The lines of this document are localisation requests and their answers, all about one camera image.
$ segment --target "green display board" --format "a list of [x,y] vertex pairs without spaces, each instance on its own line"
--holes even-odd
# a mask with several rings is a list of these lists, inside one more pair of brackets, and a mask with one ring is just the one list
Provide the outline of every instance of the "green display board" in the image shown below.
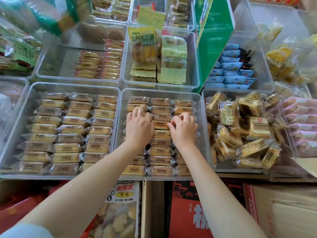
[[199,93],[233,30],[235,21],[229,0],[196,0],[196,47],[199,65]]

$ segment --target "pink snack package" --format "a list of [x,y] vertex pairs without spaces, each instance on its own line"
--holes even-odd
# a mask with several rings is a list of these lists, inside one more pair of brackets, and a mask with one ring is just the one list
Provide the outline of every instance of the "pink snack package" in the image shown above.
[[290,124],[288,127],[292,132],[296,132],[296,131],[317,132],[317,124],[293,123],[293,124]]
[[317,115],[289,114],[286,116],[288,123],[317,124]]
[[296,131],[292,133],[294,140],[314,140],[317,141],[317,132],[311,131]]
[[317,114],[317,108],[304,107],[292,104],[287,108],[283,109],[285,115],[288,114]]
[[317,154],[317,141],[300,140],[295,143],[299,156],[315,157]]
[[317,108],[317,100],[316,99],[307,99],[307,98],[299,98],[299,97],[289,97],[284,100],[282,103],[282,107],[286,108],[290,105],[299,105],[311,108]]

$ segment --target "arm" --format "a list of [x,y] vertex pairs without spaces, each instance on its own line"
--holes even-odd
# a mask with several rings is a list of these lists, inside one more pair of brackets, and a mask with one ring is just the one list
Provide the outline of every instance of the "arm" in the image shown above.
[[102,207],[121,173],[151,140],[154,124],[145,107],[127,115],[125,142],[58,189],[19,223],[45,227],[55,238],[78,238]]
[[189,113],[183,113],[179,117],[175,116],[168,127],[173,143],[191,172],[213,236],[266,238],[255,220],[236,200],[197,149],[195,140],[198,124],[195,123],[195,118]]

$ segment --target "hand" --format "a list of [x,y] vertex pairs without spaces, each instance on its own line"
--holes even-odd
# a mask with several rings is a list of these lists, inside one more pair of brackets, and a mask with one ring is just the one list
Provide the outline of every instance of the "hand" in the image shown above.
[[198,124],[195,120],[195,117],[190,116],[189,113],[182,113],[180,116],[174,116],[167,124],[178,150],[182,147],[196,146]]
[[150,113],[145,112],[145,105],[135,107],[126,117],[125,141],[137,151],[143,149],[152,139],[154,123]]

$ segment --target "cardboard box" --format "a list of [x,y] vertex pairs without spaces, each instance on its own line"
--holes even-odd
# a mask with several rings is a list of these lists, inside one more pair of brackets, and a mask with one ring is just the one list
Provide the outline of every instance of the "cardboard box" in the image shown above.
[[269,238],[317,237],[316,187],[244,185],[246,208]]
[[169,238],[211,238],[193,181],[174,181]]

